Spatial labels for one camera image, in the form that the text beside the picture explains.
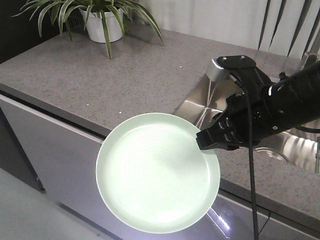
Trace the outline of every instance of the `green leaf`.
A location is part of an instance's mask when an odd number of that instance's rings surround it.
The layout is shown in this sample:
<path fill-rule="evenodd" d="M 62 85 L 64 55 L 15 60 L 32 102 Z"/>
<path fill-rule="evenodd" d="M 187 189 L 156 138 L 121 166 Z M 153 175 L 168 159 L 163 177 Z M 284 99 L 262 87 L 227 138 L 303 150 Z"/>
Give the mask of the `green leaf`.
<path fill-rule="evenodd" d="M 38 6 L 33 13 L 31 14 L 31 17 L 29 18 L 29 21 L 33 18 L 33 16 L 35 15 L 36 11 L 40 8 L 40 6 Z"/>
<path fill-rule="evenodd" d="M 73 10 L 75 9 L 83 9 L 85 8 L 86 6 L 83 6 L 83 5 L 78 5 L 78 6 L 72 6 L 68 9 L 68 11 L 65 12 L 65 15 L 64 15 L 64 19 L 63 19 L 63 22 L 66 23 L 67 20 L 68 20 L 68 17 L 70 16 L 70 14 L 73 12 Z"/>
<path fill-rule="evenodd" d="M 59 12 L 59 17 L 58 17 L 58 25 L 59 25 L 59 31 L 60 31 L 60 35 L 61 36 L 62 36 L 62 33 L 63 33 L 64 19 L 65 19 L 65 14 L 66 14 L 67 8 L 74 1 L 75 0 L 66 0 L 63 3 L 63 5 L 61 6 L 61 9 L 60 9 L 60 12 Z"/>
<path fill-rule="evenodd" d="M 154 22 L 154 25 L 156 26 L 156 28 L 160 31 L 160 28 L 158 26 L 156 19 L 152 16 L 152 14 L 144 6 L 142 6 L 141 4 L 139 4 L 135 1 L 132 1 L 132 0 L 127 0 L 127 1 L 131 2 L 133 5 L 136 5 L 137 7 L 141 8 L 149 16 L 149 18 L 152 20 L 152 22 Z"/>
<path fill-rule="evenodd" d="M 101 22 L 102 22 L 102 27 L 103 27 L 103 33 L 104 33 L 104 39 L 105 39 L 105 46 L 106 50 L 109 56 L 109 59 L 112 58 L 111 56 L 111 43 L 110 43 L 110 38 L 109 38 L 109 32 L 108 32 L 108 27 L 106 23 L 106 16 L 105 12 L 103 10 L 100 10 L 101 13 Z"/>
<path fill-rule="evenodd" d="M 88 6 L 88 8 L 86 9 L 86 15 L 85 15 L 85 21 L 84 21 L 84 28 L 83 28 L 83 30 L 85 30 L 86 27 L 87 27 L 87 22 L 88 22 L 89 15 L 90 15 L 90 12 L 91 12 L 93 6 L 94 6 L 94 5 L 90 4 L 90 5 Z"/>
<path fill-rule="evenodd" d="M 71 27 L 68 19 L 65 21 L 65 26 L 66 26 L 66 30 L 68 31 L 70 41 L 72 42 Z"/>
<path fill-rule="evenodd" d="M 57 17 L 58 17 L 58 14 L 59 14 L 59 10 L 60 10 L 60 7 L 62 5 L 62 2 L 61 0 L 58 0 L 59 4 L 55 5 L 53 8 L 52 8 L 52 12 L 51 12 L 51 24 L 53 25 L 54 22 L 56 21 Z"/>
<path fill-rule="evenodd" d="M 25 8 L 26 6 L 28 5 L 31 5 L 31 4 L 34 4 L 36 2 L 39 2 L 40 0 L 32 0 L 32 1 L 27 1 L 21 8 L 20 8 L 20 11 Z"/>
<path fill-rule="evenodd" d="M 23 14 L 25 11 L 28 11 L 29 9 L 36 9 L 37 7 L 44 5 L 45 3 L 49 2 L 49 1 L 51 1 L 51 0 L 34 0 L 34 1 L 31 1 L 31 2 L 29 2 L 29 4 L 34 3 L 34 2 L 36 2 L 36 3 L 31 5 L 31 6 L 28 6 L 25 10 L 23 10 L 22 12 L 20 12 L 20 13 L 18 13 L 16 15 L 13 15 L 12 17 L 17 17 L 17 16 Z"/>
<path fill-rule="evenodd" d="M 57 4 L 58 2 L 53 2 L 41 10 L 38 18 L 38 31 L 39 31 L 40 37 L 42 37 L 42 21 L 44 19 L 45 14 L 48 12 L 50 8 L 52 8 L 54 5 L 57 5 Z"/>
<path fill-rule="evenodd" d="M 129 14 L 127 6 L 123 6 L 123 5 L 120 5 L 120 4 L 115 4 L 115 7 L 120 8 L 122 10 L 123 14 L 125 14 L 125 15 Z"/>
<path fill-rule="evenodd" d="M 113 13 L 116 20 L 118 21 L 120 28 L 121 28 L 122 36 L 123 36 L 123 44 L 125 44 L 126 31 L 125 31 L 124 23 L 122 22 L 122 19 L 118 13 L 118 10 L 112 5 L 106 5 L 105 7 L 108 8 Z"/>
<path fill-rule="evenodd" d="M 140 4 L 133 2 L 131 0 L 117 0 L 119 3 L 123 3 L 124 5 L 127 5 L 130 9 L 132 9 L 133 11 L 135 11 L 138 15 L 145 17 L 146 20 L 149 22 L 150 26 L 153 28 L 153 30 L 155 31 L 155 33 L 158 35 L 158 37 L 160 38 L 160 40 L 162 42 L 163 39 L 161 37 L 161 31 L 160 28 L 157 24 L 156 21 L 154 21 L 153 17 L 150 17 L 151 13 L 146 10 L 144 7 L 142 7 Z"/>

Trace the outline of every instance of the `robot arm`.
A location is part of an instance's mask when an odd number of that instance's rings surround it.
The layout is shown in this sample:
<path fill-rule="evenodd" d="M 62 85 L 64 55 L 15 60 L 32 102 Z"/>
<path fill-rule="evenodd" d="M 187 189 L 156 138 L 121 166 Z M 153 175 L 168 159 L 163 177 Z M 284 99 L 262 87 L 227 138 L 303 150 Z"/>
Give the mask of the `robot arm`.
<path fill-rule="evenodd" d="M 262 139 L 320 118 L 320 61 L 273 84 L 247 56 L 212 59 L 206 74 L 211 81 L 230 76 L 243 92 L 226 99 L 227 108 L 212 125 L 197 133 L 201 150 L 248 147 L 248 94 L 252 112 L 252 140 Z"/>

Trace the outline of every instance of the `plate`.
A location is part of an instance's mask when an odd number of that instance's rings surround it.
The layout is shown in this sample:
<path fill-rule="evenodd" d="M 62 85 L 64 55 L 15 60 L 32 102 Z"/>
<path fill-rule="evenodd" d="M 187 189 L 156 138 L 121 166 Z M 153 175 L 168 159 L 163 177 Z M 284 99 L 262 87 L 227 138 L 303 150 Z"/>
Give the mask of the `plate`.
<path fill-rule="evenodd" d="M 199 129 L 165 113 L 146 113 L 118 125 L 96 161 L 96 183 L 109 210 L 137 230 L 166 234 L 201 219 L 218 194 L 214 150 L 200 150 Z"/>

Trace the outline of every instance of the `black wall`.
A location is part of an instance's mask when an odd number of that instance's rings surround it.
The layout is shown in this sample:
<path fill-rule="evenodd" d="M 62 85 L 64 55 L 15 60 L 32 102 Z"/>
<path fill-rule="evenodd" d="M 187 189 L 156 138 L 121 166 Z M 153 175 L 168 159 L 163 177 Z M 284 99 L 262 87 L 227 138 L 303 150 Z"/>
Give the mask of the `black wall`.
<path fill-rule="evenodd" d="M 52 26 L 47 17 L 42 24 L 42 37 L 38 33 L 38 14 L 31 21 L 32 10 L 18 14 L 26 0 L 0 0 L 0 64 L 32 47 L 56 36 L 57 26 Z"/>

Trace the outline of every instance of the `spider plant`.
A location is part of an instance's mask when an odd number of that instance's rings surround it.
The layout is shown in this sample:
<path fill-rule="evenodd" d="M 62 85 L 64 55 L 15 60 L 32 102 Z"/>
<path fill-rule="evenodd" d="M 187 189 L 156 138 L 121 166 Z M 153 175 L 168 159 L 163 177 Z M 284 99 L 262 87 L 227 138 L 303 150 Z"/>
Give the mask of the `spider plant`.
<path fill-rule="evenodd" d="M 86 29 L 90 13 L 93 13 L 95 16 L 101 19 L 105 45 L 109 59 L 112 58 L 111 43 L 109 39 L 108 26 L 106 24 L 105 12 L 112 12 L 116 17 L 122 31 L 123 44 L 125 44 L 126 28 L 122 19 L 120 18 L 118 9 L 121 9 L 123 11 L 123 14 L 127 18 L 130 18 L 130 14 L 132 11 L 133 13 L 136 13 L 138 16 L 147 20 L 147 22 L 151 25 L 153 30 L 162 41 L 161 31 L 155 18 L 145 7 L 134 0 L 27 0 L 27 2 L 21 7 L 20 13 L 15 16 L 19 16 L 26 11 L 33 10 L 33 13 L 30 17 L 31 20 L 35 13 L 39 12 L 38 31 L 41 37 L 42 22 L 44 16 L 48 14 L 51 20 L 51 24 L 58 24 L 61 36 L 63 34 L 63 26 L 65 24 L 70 40 L 72 41 L 71 28 L 68 18 L 70 14 L 76 9 L 86 11 L 84 29 Z"/>

